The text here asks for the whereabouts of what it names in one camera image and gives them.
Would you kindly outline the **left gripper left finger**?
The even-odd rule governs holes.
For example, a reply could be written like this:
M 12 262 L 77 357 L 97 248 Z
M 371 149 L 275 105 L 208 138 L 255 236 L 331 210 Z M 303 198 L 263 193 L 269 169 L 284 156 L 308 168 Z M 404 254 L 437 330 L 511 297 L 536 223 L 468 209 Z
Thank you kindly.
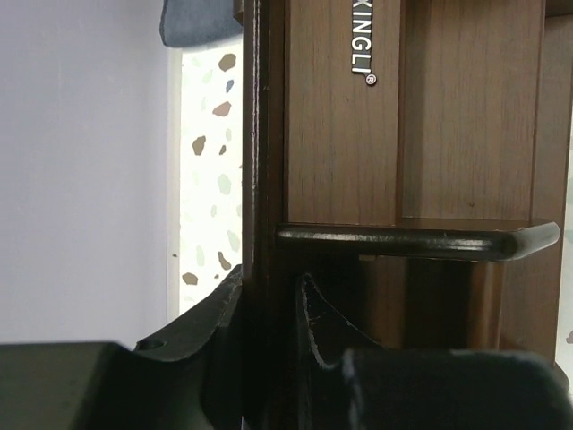
M 1 347 L 3 429 L 238 429 L 242 269 L 137 342 Z

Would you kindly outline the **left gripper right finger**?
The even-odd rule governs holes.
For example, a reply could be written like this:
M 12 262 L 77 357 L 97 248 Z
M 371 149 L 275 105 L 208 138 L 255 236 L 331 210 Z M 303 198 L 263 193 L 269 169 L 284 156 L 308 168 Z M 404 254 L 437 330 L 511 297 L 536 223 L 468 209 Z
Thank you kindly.
M 272 278 L 286 360 L 268 429 L 569 429 L 558 377 L 528 353 L 398 350 L 376 344 L 309 275 Z

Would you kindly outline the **brown wooden desk organizer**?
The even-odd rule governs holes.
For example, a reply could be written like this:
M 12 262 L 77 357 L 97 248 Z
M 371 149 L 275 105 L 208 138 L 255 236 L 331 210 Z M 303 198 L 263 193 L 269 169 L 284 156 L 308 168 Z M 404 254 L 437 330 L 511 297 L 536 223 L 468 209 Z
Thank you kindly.
M 404 348 L 553 359 L 569 1 L 235 1 L 246 329 L 284 347 L 295 280 Z

